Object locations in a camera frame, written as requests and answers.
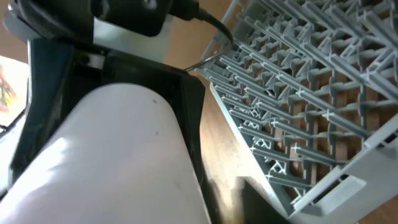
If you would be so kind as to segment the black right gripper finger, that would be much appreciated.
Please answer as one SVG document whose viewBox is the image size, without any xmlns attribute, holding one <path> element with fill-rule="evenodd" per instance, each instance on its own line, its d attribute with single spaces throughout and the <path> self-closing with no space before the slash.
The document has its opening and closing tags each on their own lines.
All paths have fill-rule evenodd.
<svg viewBox="0 0 398 224">
<path fill-rule="evenodd" d="M 242 179 L 241 199 L 245 224 L 290 224 L 260 193 Z"/>
</svg>

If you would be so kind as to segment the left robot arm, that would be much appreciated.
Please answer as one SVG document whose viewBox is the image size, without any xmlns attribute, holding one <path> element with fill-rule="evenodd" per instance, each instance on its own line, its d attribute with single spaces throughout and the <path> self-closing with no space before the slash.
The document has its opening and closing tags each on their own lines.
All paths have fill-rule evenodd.
<svg viewBox="0 0 398 224">
<path fill-rule="evenodd" d="M 27 103 L 2 223 L 212 223 L 201 160 L 205 87 L 186 70 L 95 44 L 95 20 L 147 37 L 197 1 L 11 1 Z"/>
</svg>

